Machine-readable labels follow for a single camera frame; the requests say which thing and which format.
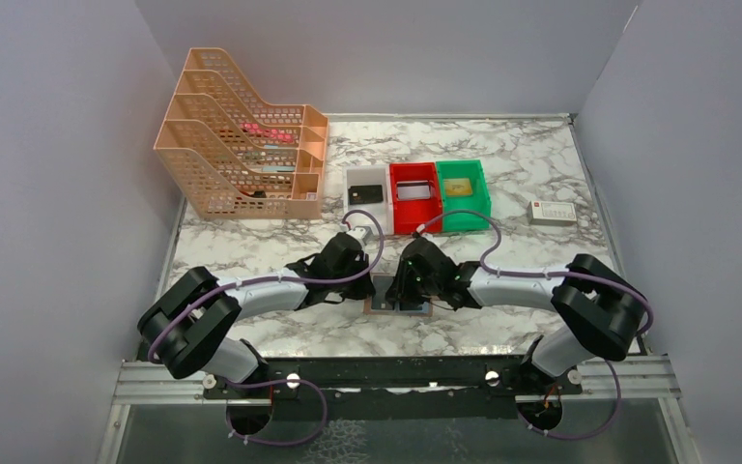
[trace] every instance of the green plastic bin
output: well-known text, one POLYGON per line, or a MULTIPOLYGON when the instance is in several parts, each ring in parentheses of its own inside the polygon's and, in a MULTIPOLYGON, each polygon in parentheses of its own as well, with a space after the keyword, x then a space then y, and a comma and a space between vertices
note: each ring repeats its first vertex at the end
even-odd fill
MULTIPOLYGON (((442 211, 474 210, 485 216, 491 215, 491 195, 485 183, 482 163, 477 160, 437 161, 437 178, 442 193, 442 211), (468 179, 472 194, 467 196, 448 196, 445 194, 445 180, 468 179)), ((488 221, 474 215, 452 215, 442 219, 442 232, 461 232, 488 228, 488 221)))

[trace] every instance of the screw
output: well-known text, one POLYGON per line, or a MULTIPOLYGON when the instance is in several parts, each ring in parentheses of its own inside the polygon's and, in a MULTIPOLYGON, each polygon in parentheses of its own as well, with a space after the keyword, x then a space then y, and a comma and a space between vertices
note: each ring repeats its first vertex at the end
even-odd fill
POLYGON ((204 389, 211 390, 217 385, 217 380, 212 374, 206 374, 206 376, 203 377, 203 382, 201 382, 201 385, 203 385, 204 389))
MULTIPOLYGON (((286 376, 286 380, 292 380, 292 381, 294 381, 294 380, 299 380, 299 379, 300 379, 299 375, 297 375, 297 373, 295 373, 295 372, 292 372, 291 374, 289 374, 288 376, 286 376)), ((286 383, 286 386, 288 388, 294 390, 297 387, 299 387, 300 384, 298 382, 287 382, 286 383)))
POLYGON ((567 380, 573 385, 580 385, 582 382, 582 373, 576 369, 567 372, 567 380))
POLYGON ((499 384, 499 374, 495 370, 489 370, 487 374, 485 374, 485 382, 488 383, 491 387, 495 387, 499 384))

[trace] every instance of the white arm segment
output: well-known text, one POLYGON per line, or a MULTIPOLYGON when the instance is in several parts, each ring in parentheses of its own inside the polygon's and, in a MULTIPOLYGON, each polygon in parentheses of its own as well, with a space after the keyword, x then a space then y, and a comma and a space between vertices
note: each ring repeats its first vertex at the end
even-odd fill
MULTIPOLYGON (((285 277, 298 276, 297 273, 287 268, 283 268, 278 273, 257 276, 271 277, 272 281, 226 291, 226 295, 238 299, 238 305, 241 307, 238 321, 271 311, 293 311, 300 307, 305 296, 308 295, 304 284, 283 280, 285 277)), ((223 286, 235 281, 237 281, 235 278, 222 277, 217 281, 217 285, 223 286)))
POLYGON ((556 378, 570 367, 595 357, 564 326, 542 337, 530 362, 542 372, 556 378))
MULTIPOLYGON (((308 290, 302 283, 283 280, 285 277, 297 277, 297 273, 286 268, 283 268, 280 273, 257 275, 258 277, 271 277, 272 281, 226 291, 226 295, 238 299, 238 305, 241 307, 238 321, 266 312, 293 311, 300 307, 308 290)), ((236 278, 222 277, 217 281, 217 285, 223 286, 235 281, 237 281, 236 278)), ((256 368, 257 358, 251 350, 242 341, 229 337, 223 338, 217 351, 203 366, 206 372, 220 375, 234 383, 247 379, 256 368)))
MULTIPOLYGON (((564 266, 539 269, 514 269, 523 273, 551 273, 567 271, 564 266)), ((508 277, 496 276, 479 268, 471 278, 468 291, 482 306, 514 305, 536 307, 556 311, 551 304, 553 289, 564 281, 563 277, 508 277)), ((595 358, 579 343, 579 340, 566 326, 550 335, 545 335, 536 346, 530 360, 539 370, 556 378, 565 370, 583 361, 595 358)))
MULTIPOLYGON (((523 273, 552 273, 567 271, 564 266, 552 266, 535 269, 504 269, 503 271, 518 271, 523 273)), ((554 287, 564 281, 562 277, 547 279, 545 277, 508 277, 496 276, 482 268, 476 270, 471 277, 471 286, 468 291, 477 303, 482 306, 513 305, 536 307, 555 311, 550 303, 554 287)))

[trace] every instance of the red plastic bin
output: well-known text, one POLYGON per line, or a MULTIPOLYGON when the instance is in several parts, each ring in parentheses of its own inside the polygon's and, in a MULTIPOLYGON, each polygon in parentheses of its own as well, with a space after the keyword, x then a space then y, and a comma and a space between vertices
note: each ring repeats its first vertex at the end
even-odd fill
MULTIPOLYGON (((391 192, 394 206, 394 234, 408 235, 431 218, 442 213, 442 195, 438 185, 437 166, 433 162, 392 163, 390 165, 391 192), (401 200, 399 184, 424 181, 430 198, 401 200)), ((442 220, 427 228, 428 232, 442 232, 442 220)))

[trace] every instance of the white plastic bin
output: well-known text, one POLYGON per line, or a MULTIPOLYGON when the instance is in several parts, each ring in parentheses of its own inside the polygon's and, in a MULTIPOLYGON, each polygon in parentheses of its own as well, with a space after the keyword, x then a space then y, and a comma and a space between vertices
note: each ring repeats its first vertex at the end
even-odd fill
MULTIPOLYGON (((383 227, 386 235, 393 234, 394 207, 391 200, 391 182, 387 164, 371 166, 346 166, 343 168, 343 208, 349 210, 363 210, 374 216, 383 227), (350 204, 349 189, 356 186, 382 186, 383 201, 380 203, 366 203, 361 205, 350 204)), ((354 215, 349 218, 352 226, 373 225, 365 216, 354 215)))

